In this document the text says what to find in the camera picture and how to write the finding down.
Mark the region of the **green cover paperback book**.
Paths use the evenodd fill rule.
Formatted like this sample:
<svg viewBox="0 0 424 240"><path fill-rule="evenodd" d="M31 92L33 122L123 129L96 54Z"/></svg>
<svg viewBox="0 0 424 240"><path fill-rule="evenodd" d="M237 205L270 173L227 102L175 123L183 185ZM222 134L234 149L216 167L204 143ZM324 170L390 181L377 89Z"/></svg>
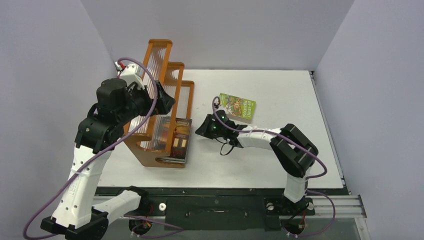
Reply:
<svg viewBox="0 0 424 240"><path fill-rule="evenodd" d="M254 100L226 93L220 93L219 99L220 108L230 119L249 124L252 122L257 105Z"/></svg>

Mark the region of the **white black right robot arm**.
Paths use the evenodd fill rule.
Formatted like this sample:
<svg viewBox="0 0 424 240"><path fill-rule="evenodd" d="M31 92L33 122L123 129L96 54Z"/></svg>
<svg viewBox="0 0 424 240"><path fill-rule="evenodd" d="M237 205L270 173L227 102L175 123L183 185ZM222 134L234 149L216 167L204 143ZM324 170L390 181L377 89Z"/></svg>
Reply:
<svg viewBox="0 0 424 240"><path fill-rule="evenodd" d="M208 114L195 131L208 139L222 138L234 148L259 148L273 151L287 173L282 199L283 209L294 214L302 207L306 195L310 169L318 156L316 146L294 125L261 129L247 124L236 124L224 110Z"/></svg>

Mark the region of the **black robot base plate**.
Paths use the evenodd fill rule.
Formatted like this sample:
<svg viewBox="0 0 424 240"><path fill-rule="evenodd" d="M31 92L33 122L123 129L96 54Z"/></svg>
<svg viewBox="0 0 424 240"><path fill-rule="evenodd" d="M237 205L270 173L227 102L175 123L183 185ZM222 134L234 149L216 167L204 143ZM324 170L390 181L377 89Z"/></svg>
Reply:
<svg viewBox="0 0 424 240"><path fill-rule="evenodd" d="M298 225L302 212L289 209L282 188L142 187L142 209L130 215L164 217L184 230L280 231L290 219Z"/></svg>

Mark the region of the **orange wooden file rack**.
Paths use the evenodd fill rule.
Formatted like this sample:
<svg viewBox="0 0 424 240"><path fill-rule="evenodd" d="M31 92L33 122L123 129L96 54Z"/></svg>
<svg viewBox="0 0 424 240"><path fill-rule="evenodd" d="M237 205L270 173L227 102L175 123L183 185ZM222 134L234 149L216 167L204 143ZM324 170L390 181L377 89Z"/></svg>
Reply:
<svg viewBox="0 0 424 240"><path fill-rule="evenodd" d="M183 62L170 61L173 43L169 39L150 39L143 59L144 66L154 77L137 64L121 63L121 78L141 80L145 90L153 98L158 89L157 102L151 116L138 116L124 126L127 135L145 121L124 143L135 158L145 167L183 169L184 160L171 160L174 136L179 118L189 119L193 104L194 82L183 79Z"/></svg>

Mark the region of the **brown cover paperback book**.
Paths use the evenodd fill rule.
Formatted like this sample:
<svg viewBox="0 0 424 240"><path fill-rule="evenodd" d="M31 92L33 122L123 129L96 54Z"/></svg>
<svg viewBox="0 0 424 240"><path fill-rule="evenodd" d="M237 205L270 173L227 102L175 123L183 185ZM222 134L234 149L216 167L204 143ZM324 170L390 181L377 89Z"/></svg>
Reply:
<svg viewBox="0 0 424 240"><path fill-rule="evenodd" d="M172 129L172 145L169 156L161 158L185 159L188 151L190 133L192 129L192 119L176 118Z"/></svg>

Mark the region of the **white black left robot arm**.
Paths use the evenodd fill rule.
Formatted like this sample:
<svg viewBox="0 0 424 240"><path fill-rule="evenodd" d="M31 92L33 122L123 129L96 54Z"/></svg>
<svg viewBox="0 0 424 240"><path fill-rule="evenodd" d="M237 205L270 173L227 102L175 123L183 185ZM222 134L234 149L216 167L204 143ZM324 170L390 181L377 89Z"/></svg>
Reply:
<svg viewBox="0 0 424 240"><path fill-rule="evenodd" d="M94 195L103 168L115 146L128 135L126 124L134 118L166 115L175 104L158 80L152 82L154 97L145 85L124 79L104 80L96 90L96 103L79 124L70 175L60 191L60 203L40 227L67 240L99 240L109 224L133 211L143 215L149 209L146 192L135 186L124 188L119 195L99 205L93 205Z"/></svg>

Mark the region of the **dark Moon and Sixpence book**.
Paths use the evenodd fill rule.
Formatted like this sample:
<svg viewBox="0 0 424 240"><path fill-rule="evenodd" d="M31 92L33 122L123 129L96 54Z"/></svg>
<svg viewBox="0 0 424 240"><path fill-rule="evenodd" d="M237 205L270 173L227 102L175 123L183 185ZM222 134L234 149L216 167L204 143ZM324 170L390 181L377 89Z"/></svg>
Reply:
<svg viewBox="0 0 424 240"><path fill-rule="evenodd" d="M162 163L162 164L182 164L182 165L185 165L186 164L186 160L185 159L180 159L180 158L157 157L155 160L158 163Z"/></svg>

